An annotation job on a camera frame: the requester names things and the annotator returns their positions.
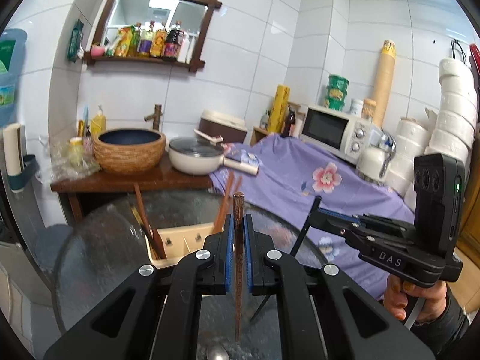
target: spoon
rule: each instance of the spoon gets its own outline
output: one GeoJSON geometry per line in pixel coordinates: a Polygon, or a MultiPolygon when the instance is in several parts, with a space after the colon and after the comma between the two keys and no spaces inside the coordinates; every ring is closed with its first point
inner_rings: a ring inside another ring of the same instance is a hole
{"type": "Polygon", "coordinates": [[[230,360],[230,357],[222,345],[211,344],[207,348],[207,360],[230,360]]]}

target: microwave knob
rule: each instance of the microwave knob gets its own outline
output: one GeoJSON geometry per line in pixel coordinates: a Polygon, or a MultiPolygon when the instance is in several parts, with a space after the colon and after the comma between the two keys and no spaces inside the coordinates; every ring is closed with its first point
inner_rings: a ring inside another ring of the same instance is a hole
{"type": "Polygon", "coordinates": [[[351,148],[353,152],[357,152],[358,150],[360,150],[360,145],[358,144],[358,142],[353,142],[351,148]]]}

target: human hand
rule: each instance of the human hand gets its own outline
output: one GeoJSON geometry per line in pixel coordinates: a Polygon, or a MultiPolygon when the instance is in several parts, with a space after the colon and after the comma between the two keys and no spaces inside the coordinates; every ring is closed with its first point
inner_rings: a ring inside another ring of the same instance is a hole
{"type": "Polygon", "coordinates": [[[394,275],[388,276],[387,289],[383,295],[383,306],[399,321],[407,317],[405,307],[408,304],[406,294],[415,298],[425,298],[426,302],[417,322],[431,322],[440,317],[447,307],[447,284],[438,281],[432,288],[421,288],[404,282],[394,275]]]}

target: purple bedsheet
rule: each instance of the purple bedsheet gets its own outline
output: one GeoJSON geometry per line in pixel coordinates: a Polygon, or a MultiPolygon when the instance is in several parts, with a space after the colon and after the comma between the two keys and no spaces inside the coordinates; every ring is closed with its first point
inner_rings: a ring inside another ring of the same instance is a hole
{"type": "MultiPolygon", "coordinates": [[[[273,212],[296,228],[302,228],[314,196],[322,197],[321,207],[352,214],[374,214],[413,223],[412,211],[402,198],[387,187],[367,183],[355,169],[328,151],[295,138],[270,135],[254,147],[231,144],[228,157],[258,163],[258,176],[242,174],[241,190],[249,203],[273,212]]],[[[213,185],[225,191],[228,169],[210,174],[213,185]]],[[[328,261],[335,263],[373,297],[386,288],[388,273],[358,258],[358,251],[336,235],[310,229],[307,237],[328,261]]]]}

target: wooden mirror frame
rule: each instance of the wooden mirror frame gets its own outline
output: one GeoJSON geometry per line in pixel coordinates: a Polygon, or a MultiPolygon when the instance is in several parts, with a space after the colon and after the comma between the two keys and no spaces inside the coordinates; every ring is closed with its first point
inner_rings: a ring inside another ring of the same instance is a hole
{"type": "MultiPolygon", "coordinates": [[[[191,57],[191,61],[189,64],[183,62],[169,62],[164,61],[161,58],[143,58],[143,57],[108,57],[102,56],[98,58],[92,58],[90,52],[85,52],[84,60],[86,61],[87,65],[94,65],[96,61],[138,61],[138,62],[154,62],[159,64],[165,65],[174,65],[174,66],[181,66],[184,68],[189,68],[189,71],[196,72],[198,69],[203,68],[205,66],[205,61],[200,59],[203,50],[203,44],[205,43],[205,38],[207,35],[208,27],[210,25],[210,21],[212,20],[213,11],[215,9],[219,9],[222,6],[222,3],[219,0],[181,0],[181,1],[188,1],[191,3],[201,4],[208,7],[205,15],[203,16],[202,23],[200,26],[200,33],[198,35],[198,40],[195,43],[195,48],[193,49],[193,54],[191,57]]],[[[113,7],[115,5],[115,0],[107,0],[105,7],[103,8],[102,15],[100,16],[100,20],[98,21],[97,29],[95,30],[95,35],[92,40],[92,44],[99,44],[102,42],[103,35],[107,30],[107,22],[109,20],[110,15],[112,14],[113,7]]]]}

